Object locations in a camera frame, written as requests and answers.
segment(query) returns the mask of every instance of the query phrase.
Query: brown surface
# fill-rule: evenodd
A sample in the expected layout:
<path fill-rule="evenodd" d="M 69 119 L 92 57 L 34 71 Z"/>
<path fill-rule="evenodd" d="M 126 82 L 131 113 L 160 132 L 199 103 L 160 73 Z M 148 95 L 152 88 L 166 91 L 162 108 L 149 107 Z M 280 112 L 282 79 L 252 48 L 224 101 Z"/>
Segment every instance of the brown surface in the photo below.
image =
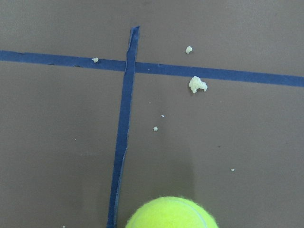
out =
<path fill-rule="evenodd" d="M 302 0 L 3 0 L 0 49 L 125 60 L 141 25 L 139 62 L 304 76 L 303 12 Z M 105 227 L 123 72 L 0 67 L 0 227 Z M 162 195 L 222 228 L 301 227 L 303 88 L 205 81 L 193 95 L 189 78 L 136 75 L 118 227 Z"/>

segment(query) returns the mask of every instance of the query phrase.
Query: white crumb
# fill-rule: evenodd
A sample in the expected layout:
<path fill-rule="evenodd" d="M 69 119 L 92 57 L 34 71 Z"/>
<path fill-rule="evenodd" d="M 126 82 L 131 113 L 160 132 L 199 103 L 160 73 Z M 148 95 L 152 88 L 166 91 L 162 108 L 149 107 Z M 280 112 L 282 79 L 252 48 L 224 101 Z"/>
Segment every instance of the white crumb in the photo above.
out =
<path fill-rule="evenodd" d="M 97 63 L 99 58 L 92 58 L 92 60 L 93 60 L 94 63 Z"/>
<path fill-rule="evenodd" d="M 202 82 L 199 77 L 194 76 L 189 82 L 189 88 L 193 93 L 196 93 L 198 89 L 203 89 L 204 92 L 208 89 L 205 82 Z"/>
<path fill-rule="evenodd" d="M 193 48 L 191 46 L 188 46 L 186 48 L 186 53 L 189 54 L 192 50 L 193 50 Z"/>

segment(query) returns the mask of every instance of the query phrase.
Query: tennis ball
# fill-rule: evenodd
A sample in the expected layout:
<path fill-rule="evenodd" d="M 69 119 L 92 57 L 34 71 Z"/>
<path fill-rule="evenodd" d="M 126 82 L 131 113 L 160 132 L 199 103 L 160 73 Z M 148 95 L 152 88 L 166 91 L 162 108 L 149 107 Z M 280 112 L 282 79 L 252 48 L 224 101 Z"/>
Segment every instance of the tennis ball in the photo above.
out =
<path fill-rule="evenodd" d="M 141 206 L 126 228 L 218 228 L 214 218 L 188 199 L 160 197 Z"/>

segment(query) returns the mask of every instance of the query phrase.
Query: blue line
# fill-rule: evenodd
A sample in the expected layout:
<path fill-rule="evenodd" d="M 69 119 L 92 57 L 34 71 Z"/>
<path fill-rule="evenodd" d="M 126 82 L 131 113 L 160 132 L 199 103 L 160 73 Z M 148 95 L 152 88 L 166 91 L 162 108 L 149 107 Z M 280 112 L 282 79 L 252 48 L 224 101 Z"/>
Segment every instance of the blue line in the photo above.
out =
<path fill-rule="evenodd" d="M 125 61 L 100 59 L 97 63 L 92 58 L 58 56 L 38 53 L 19 53 L 13 51 L 0 51 L 0 61 L 46 64 L 68 67 L 83 67 L 102 70 L 125 70 Z"/>
<path fill-rule="evenodd" d="M 129 49 L 127 52 L 126 68 L 123 80 L 122 99 L 116 140 L 116 151 L 112 176 L 112 187 L 109 204 L 107 228 L 117 227 L 117 212 L 120 186 L 124 168 L 124 158 L 128 148 L 128 132 L 130 124 L 132 91 L 135 75 L 135 61 L 139 39 L 139 26 L 131 29 Z"/>
<path fill-rule="evenodd" d="M 118 60 L 100 59 L 94 63 L 91 58 L 59 56 L 37 53 L 18 53 L 13 51 L 0 51 L 0 61 L 24 62 L 68 67 L 84 67 L 102 70 L 124 71 L 125 62 Z M 211 69 L 191 66 L 175 66 L 153 63 L 136 63 L 136 73 L 188 76 L 194 75 L 220 80 L 265 83 L 282 86 L 304 87 L 304 77 L 255 73 L 247 71 Z"/>
<path fill-rule="evenodd" d="M 210 79 L 304 87 L 304 77 L 255 73 L 255 72 L 236 71 L 236 70 L 221 70 L 221 69 L 211 69 L 211 68 L 201 68 L 201 67 L 174 66 L 174 65 L 137 62 L 136 72 L 145 73 L 145 74 L 187 76 L 187 77 L 199 76 Z"/>

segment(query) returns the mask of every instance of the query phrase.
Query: blue tape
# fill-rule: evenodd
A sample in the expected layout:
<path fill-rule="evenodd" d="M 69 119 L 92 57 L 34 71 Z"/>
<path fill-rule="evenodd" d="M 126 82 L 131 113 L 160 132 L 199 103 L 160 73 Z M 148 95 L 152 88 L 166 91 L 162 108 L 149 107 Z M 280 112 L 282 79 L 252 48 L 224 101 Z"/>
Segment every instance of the blue tape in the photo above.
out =
<path fill-rule="evenodd" d="M 125 70 L 125 61 L 100 59 L 94 63 L 91 58 L 58 56 L 38 53 L 0 51 L 0 61 L 46 64 L 68 67 L 83 67 L 102 70 Z"/>
<path fill-rule="evenodd" d="M 139 39 L 139 26 L 131 29 L 129 48 L 125 65 L 122 99 L 116 140 L 116 151 L 112 176 L 111 196 L 108 212 L 107 228 L 117 227 L 117 212 L 120 186 L 124 168 L 124 158 L 128 147 L 128 132 L 130 124 L 132 91 L 135 74 L 135 61 Z"/>
<path fill-rule="evenodd" d="M 221 70 L 221 69 L 190 67 L 190 66 L 174 66 L 174 65 L 151 64 L 151 63 L 136 63 L 136 72 L 145 73 L 145 74 L 187 76 L 187 77 L 199 76 L 210 79 L 304 87 L 304 77 L 255 73 L 255 72 L 236 71 L 236 70 Z"/>

